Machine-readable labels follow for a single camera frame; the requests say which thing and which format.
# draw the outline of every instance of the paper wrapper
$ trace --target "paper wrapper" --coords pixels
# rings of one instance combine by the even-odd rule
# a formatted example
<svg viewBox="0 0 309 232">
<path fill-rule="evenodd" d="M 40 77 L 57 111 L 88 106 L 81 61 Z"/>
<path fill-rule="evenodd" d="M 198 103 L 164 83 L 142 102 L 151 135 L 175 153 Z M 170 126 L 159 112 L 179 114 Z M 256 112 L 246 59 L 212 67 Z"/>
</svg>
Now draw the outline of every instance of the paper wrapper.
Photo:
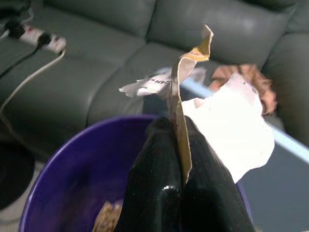
<svg viewBox="0 0 309 232">
<path fill-rule="evenodd" d="M 170 82 L 170 94 L 168 99 L 169 113 L 177 135 L 178 150 L 182 164 L 183 186 L 185 186 L 188 181 L 192 162 L 179 85 L 189 76 L 191 70 L 198 62 L 209 60 L 213 32 L 207 25 L 204 25 L 202 28 L 202 35 L 203 42 L 201 45 L 194 47 L 190 52 L 180 56 L 177 63 L 173 65 Z"/>
</svg>

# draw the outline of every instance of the purple bowl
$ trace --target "purple bowl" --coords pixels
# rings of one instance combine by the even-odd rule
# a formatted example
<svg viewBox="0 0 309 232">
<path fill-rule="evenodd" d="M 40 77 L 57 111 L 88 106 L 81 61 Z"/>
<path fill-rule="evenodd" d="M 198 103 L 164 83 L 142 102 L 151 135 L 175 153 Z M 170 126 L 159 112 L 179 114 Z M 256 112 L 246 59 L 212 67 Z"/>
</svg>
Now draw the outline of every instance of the purple bowl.
<svg viewBox="0 0 309 232">
<path fill-rule="evenodd" d="M 124 196 L 128 171 L 155 116 L 100 122 L 49 160 L 28 196 L 20 232 L 90 232 L 105 201 Z"/>
</svg>

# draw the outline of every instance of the gray leather sofa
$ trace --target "gray leather sofa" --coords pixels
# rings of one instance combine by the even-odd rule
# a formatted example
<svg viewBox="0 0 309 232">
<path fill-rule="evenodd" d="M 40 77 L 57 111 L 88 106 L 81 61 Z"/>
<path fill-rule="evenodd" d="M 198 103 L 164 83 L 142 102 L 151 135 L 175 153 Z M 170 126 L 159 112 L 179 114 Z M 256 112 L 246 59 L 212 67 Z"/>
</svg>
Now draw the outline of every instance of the gray leather sofa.
<svg viewBox="0 0 309 232">
<path fill-rule="evenodd" d="M 67 39 L 67 53 L 7 105 L 11 132 L 41 159 L 100 120 L 140 114 L 142 99 L 118 88 L 170 65 L 214 32 L 210 75 L 220 64 L 256 63 L 274 82 L 286 131 L 309 145 L 309 0 L 46 0 L 31 25 Z M 0 72 L 33 46 L 0 40 Z M 0 104 L 55 58 L 42 50 L 0 80 Z"/>
</svg>

